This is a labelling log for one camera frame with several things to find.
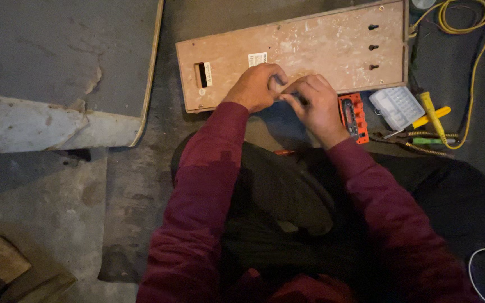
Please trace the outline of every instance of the maroon long-sleeve shirt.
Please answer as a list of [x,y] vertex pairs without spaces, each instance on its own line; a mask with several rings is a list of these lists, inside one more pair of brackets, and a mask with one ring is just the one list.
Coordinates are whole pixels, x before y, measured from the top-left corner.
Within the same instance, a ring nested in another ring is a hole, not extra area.
[[[239,174],[248,110],[221,103],[179,162],[163,225],[151,239],[137,302],[212,302],[218,296],[220,236]],[[408,302],[480,302],[462,265],[413,197],[354,140],[327,151],[371,239]],[[245,279],[259,280],[249,270]],[[300,274],[267,302],[354,302],[346,284]]]

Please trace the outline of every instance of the person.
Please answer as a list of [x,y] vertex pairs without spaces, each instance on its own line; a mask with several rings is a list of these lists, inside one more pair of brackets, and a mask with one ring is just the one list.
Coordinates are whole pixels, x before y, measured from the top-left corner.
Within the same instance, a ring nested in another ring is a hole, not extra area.
[[[479,302],[443,237],[462,254],[465,235],[485,228],[485,177],[459,161],[382,156],[408,172],[404,188],[350,138],[324,77],[276,93],[287,82],[279,65],[250,67],[182,143],[137,302],[377,302],[395,290],[407,302]],[[249,114],[274,100],[322,146],[304,169],[244,142]]]

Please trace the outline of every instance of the white label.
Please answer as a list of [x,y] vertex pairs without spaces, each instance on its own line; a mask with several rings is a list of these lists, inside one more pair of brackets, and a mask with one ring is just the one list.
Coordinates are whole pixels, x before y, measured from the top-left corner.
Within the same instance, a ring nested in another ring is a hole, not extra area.
[[257,53],[248,55],[248,67],[256,66],[267,62],[267,53]]
[[211,73],[211,63],[205,62],[205,78],[207,79],[207,86],[212,85],[212,73]]

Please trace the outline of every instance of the yellow extension cord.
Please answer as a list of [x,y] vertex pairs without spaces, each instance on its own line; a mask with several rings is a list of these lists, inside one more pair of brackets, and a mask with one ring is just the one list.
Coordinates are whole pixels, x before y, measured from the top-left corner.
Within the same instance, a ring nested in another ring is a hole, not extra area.
[[[454,1],[457,1],[457,0],[445,0],[445,1],[443,1],[439,4],[435,4],[434,6],[429,8],[413,25],[411,25],[409,27],[409,38],[413,38],[417,35],[416,29],[417,29],[418,24],[431,11],[433,11],[436,8],[440,8],[439,12],[438,12],[439,27],[441,28],[442,31],[444,31],[446,33],[449,33],[449,34],[452,34],[452,35],[462,35],[462,34],[465,34],[465,33],[470,33],[471,31],[474,31],[474,30],[478,29],[479,27],[482,27],[482,26],[485,25],[485,0],[472,0],[472,1],[476,1],[480,4],[482,4],[482,6],[484,7],[484,15],[482,16],[481,20],[476,25],[474,25],[473,27],[468,27],[466,29],[455,29],[455,28],[451,27],[446,22],[446,15],[445,14],[446,14],[446,10],[448,8],[448,5],[451,4]],[[435,109],[433,107],[433,104],[431,104],[432,101],[429,98],[429,93],[423,93],[420,96],[421,99],[422,99],[423,105],[425,105],[425,109],[427,110],[428,116],[429,116],[430,120],[433,122],[435,130],[437,131],[437,134],[439,134],[439,137],[441,138],[441,141],[443,142],[443,144],[450,149],[460,148],[465,143],[465,140],[467,140],[467,135],[469,133],[469,125],[470,125],[470,122],[471,122],[471,113],[473,111],[473,103],[474,103],[474,86],[475,86],[476,67],[478,66],[480,58],[482,58],[482,54],[484,53],[484,51],[485,51],[485,43],[484,43],[484,46],[482,47],[482,49],[480,50],[479,55],[476,57],[475,64],[473,65],[473,73],[472,73],[472,76],[471,76],[471,84],[470,84],[470,88],[469,88],[470,99],[469,99],[469,109],[467,111],[467,124],[465,126],[465,133],[464,133],[463,138],[461,139],[459,145],[450,146],[446,142],[445,130],[441,126],[441,122],[439,121],[439,118],[437,117],[437,115],[435,115]]]

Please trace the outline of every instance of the gray floor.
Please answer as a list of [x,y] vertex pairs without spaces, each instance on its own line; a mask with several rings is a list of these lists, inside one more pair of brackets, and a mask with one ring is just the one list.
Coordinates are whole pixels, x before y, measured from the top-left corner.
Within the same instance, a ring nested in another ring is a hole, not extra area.
[[[161,224],[171,193],[171,154],[208,117],[206,113],[184,113],[175,43],[359,3],[166,0],[148,124],[138,146],[95,150],[89,163],[51,152],[0,155],[0,232],[19,247],[18,241],[24,237],[37,244],[79,279],[65,301],[134,301],[135,284],[97,280],[101,257],[126,258],[126,263],[107,264],[106,277],[132,280],[143,271],[149,235]],[[453,107],[453,113],[442,120],[455,130],[467,100],[469,64],[477,34],[448,37],[428,23],[421,31],[417,79],[432,92],[436,106]],[[485,57],[479,73],[472,142],[460,149],[457,157],[485,172]],[[372,123],[380,127],[378,120]],[[305,130],[282,104],[253,116],[247,139],[269,149],[308,144]],[[407,154],[390,145],[372,144],[367,148]]]

